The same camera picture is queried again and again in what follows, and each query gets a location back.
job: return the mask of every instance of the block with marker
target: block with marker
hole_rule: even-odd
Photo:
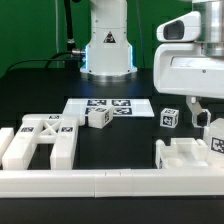
[[[114,106],[100,106],[88,114],[89,127],[102,129],[113,120]]]

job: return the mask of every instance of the sticker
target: sticker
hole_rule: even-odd
[[[67,128],[62,128],[61,132],[72,132],[73,128],[67,127]]]
[[[27,128],[23,128],[21,132],[32,132],[33,130],[34,128],[27,127]]]
[[[88,100],[87,106],[107,105],[106,100]]]
[[[105,123],[107,123],[110,120],[109,111],[105,114]]]
[[[211,150],[224,154],[224,140],[212,138]]]
[[[131,101],[130,100],[112,100],[112,105],[116,106],[127,106],[130,107],[131,106]]]
[[[175,110],[170,110],[170,109],[167,109],[167,110],[165,110],[165,112],[164,113],[166,113],[166,114],[175,114]]]
[[[59,118],[60,118],[59,115],[51,115],[51,116],[49,117],[49,119],[52,119],[52,120],[56,120],[56,119],[59,119]]]
[[[115,39],[113,37],[113,34],[111,32],[108,33],[107,37],[104,40],[104,43],[107,43],[107,44],[114,44],[114,43],[116,43],[116,41],[115,41]]]
[[[97,108],[95,111],[100,112],[100,113],[103,113],[103,112],[106,111],[106,109],[103,109],[103,108]]]
[[[131,108],[115,108],[114,115],[132,115]]]
[[[95,107],[87,107],[85,114],[89,114],[91,111],[94,111],[96,108]]]
[[[172,126],[172,121],[173,121],[172,117],[168,117],[168,116],[163,117],[163,125]]]

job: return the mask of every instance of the black cable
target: black cable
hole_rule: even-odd
[[[71,13],[71,2],[70,0],[64,0],[65,15],[67,23],[67,50],[72,50],[76,48],[76,44],[73,37],[73,24],[72,24],[72,13]]]
[[[52,56],[50,58],[50,60],[56,59],[56,58],[58,58],[60,56],[63,56],[63,55],[71,55],[71,54],[72,54],[71,51],[60,52],[60,53],[57,53],[54,56]],[[51,63],[52,63],[52,61],[48,61],[47,64],[45,65],[45,68],[48,68]]]
[[[137,17],[138,17],[138,26],[139,26],[139,33],[140,33],[140,41],[141,41],[143,68],[146,68],[145,67],[145,47],[144,47],[144,38],[143,38],[143,32],[142,32],[142,21],[141,21],[141,15],[140,15],[139,0],[136,0],[136,9],[137,9]]]
[[[19,64],[28,63],[28,62],[48,62],[48,61],[70,61],[71,59],[31,59],[31,60],[24,60],[16,62],[15,64],[10,65],[7,69],[5,74],[7,74],[13,67]]]

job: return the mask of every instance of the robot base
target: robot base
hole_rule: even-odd
[[[124,82],[135,79],[137,77],[137,69],[133,69],[132,72],[124,75],[95,75],[81,71],[81,77],[86,80],[102,83]]]

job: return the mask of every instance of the white foam block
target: white foam block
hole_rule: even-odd
[[[52,170],[71,170],[73,167],[79,122],[77,119],[64,119],[61,122],[54,144],[50,163]]]
[[[25,121],[2,158],[4,170],[26,170],[36,149],[35,136],[43,128],[41,120]]]
[[[9,144],[14,138],[13,128],[2,128],[0,130],[0,166],[2,165],[2,157],[6,152]]]
[[[102,129],[113,120],[114,106],[101,106],[89,113],[89,127]]]

